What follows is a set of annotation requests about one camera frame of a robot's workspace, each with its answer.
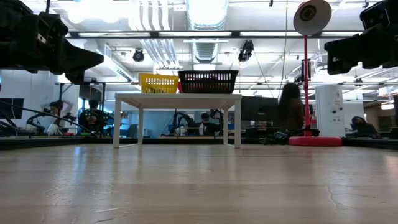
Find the person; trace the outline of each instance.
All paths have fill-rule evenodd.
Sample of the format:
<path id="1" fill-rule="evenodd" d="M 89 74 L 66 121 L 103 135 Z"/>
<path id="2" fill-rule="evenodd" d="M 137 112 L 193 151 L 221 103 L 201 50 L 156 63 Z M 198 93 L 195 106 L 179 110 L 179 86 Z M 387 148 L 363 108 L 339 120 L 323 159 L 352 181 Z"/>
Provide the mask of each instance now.
<path id="1" fill-rule="evenodd" d="M 98 109 L 97 100 L 88 101 L 89 109 L 84 110 L 78 119 L 78 123 L 90 131 L 101 132 L 104 122 L 104 114 Z"/>
<path id="2" fill-rule="evenodd" d="M 51 114 L 58 116 L 58 113 L 60 113 L 60 116 L 65 116 L 67 113 L 70 113 L 72 108 L 73 108 L 73 103 L 67 101 L 67 100 L 58 100 L 54 101 L 51 103 L 44 103 L 40 105 L 41 110 L 43 111 L 45 108 L 49 108 L 51 111 Z"/>
<path id="3" fill-rule="evenodd" d="M 40 109 L 41 111 L 44 111 L 45 109 L 49 109 L 50 110 L 50 114 L 58 116 L 60 115 L 60 117 L 66 116 L 68 113 L 71 113 L 72 109 L 73 109 L 74 104 L 67 101 L 67 100 L 58 100 L 58 101 L 54 101 L 51 103 L 44 103 L 40 105 Z M 56 122 L 56 118 L 51 118 L 51 117 L 46 117 L 46 120 L 49 122 L 48 125 L 44 125 L 44 126 L 49 126 L 50 124 L 53 124 L 54 122 Z M 59 124 L 57 124 L 61 127 L 64 127 L 65 122 L 64 121 L 59 121 Z"/>
<path id="4" fill-rule="evenodd" d="M 220 131 L 220 125 L 210 122 L 210 115 L 204 113 L 201 115 L 201 125 L 199 127 L 199 134 L 203 136 L 214 136 L 216 132 Z"/>
<path id="5" fill-rule="evenodd" d="M 360 116 L 355 116 L 351 120 L 351 127 L 353 131 L 356 131 L 356 137 L 372 137 L 380 138 L 380 134 L 376 131 L 373 124 L 369 124 L 366 120 Z"/>
<path id="6" fill-rule="evenodd" d="M 278 103 L 279 124 L 282 130 L 300 131 L 304 126 L 300 87 L 294 83 L 284 86 Z"/>

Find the white cylinder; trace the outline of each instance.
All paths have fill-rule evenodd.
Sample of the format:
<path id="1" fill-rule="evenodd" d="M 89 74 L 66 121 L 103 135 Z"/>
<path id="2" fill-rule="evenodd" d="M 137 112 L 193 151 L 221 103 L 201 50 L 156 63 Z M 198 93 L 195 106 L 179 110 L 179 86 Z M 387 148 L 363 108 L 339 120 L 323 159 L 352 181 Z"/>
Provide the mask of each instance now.
<path id="1" fill-rule="evenodd" d="M 56 134 L 57 133 L 57 131 L 58 131 L 58 125 L 56 125 L 56 124 L 51 124 L 50 126 L 49 126 L 49 128 L 47 128 L 47 134 L 48 135 L 54 135 L 54 134 Z"/>

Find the red lamp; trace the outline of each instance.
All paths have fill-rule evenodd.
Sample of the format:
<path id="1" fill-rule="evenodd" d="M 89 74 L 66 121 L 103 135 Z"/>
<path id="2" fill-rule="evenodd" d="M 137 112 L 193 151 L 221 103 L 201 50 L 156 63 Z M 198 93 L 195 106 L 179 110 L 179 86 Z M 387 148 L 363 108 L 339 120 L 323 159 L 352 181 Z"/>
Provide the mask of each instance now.
<path id="1" fill-rule="evenodd" d="M 310 122 L 308 99 L 308 35 L 317 34 L 328 25 L 331 18 L 331 7 L 324 0 L 309 0 L 301 3 L 294 15 L 295 30 L 304 36 L 304 92 L 305 92 L 305 131 L 304 136 L 290 137 L 293 146 L 341 146 L 338 137 L 313 137 Z"/>

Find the yellow basket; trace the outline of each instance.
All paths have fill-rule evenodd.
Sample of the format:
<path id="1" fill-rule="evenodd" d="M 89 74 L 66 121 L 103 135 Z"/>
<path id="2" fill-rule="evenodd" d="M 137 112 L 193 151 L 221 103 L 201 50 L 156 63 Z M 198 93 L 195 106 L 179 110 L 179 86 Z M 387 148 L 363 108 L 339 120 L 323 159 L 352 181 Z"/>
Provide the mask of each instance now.
<path id="1" fill-rule="evenodd" d="M 174 75 L 139 74 L 141 93 L 176 93 L 178 80 Z"/>

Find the white table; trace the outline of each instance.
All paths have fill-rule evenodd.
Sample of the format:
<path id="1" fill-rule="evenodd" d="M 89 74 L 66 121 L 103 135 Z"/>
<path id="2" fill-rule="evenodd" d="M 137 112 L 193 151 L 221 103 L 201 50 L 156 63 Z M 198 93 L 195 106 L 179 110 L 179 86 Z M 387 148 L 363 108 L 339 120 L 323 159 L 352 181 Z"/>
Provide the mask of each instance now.
<path id="1" fill-rule="evenodd" d="M 241 147 L 241 100 L 238 94 L 115 94 L 115 117 L 113 147 L 120 146 L 121 103 L 125 102 L 139 109 L 138 144 L 142 144 L 144 127 L 144 109 L 217 109 L 224 111 L 224 144 L 228 145 L 228 110 L 235 105 L 235 144 L 236 149 Z"/>

